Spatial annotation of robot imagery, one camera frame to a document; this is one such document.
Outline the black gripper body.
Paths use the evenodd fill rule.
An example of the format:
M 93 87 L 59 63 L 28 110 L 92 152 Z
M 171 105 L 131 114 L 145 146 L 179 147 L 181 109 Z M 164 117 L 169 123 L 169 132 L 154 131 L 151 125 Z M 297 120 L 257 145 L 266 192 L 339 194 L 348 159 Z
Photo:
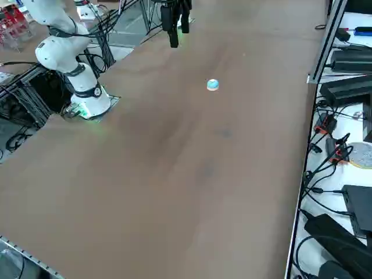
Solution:
M 164 1 L 164 5 L 160 7 L 163 30 L 170 31 L 181 27 L 180 17 L 183 11 L 191 11 L 190 0 Z

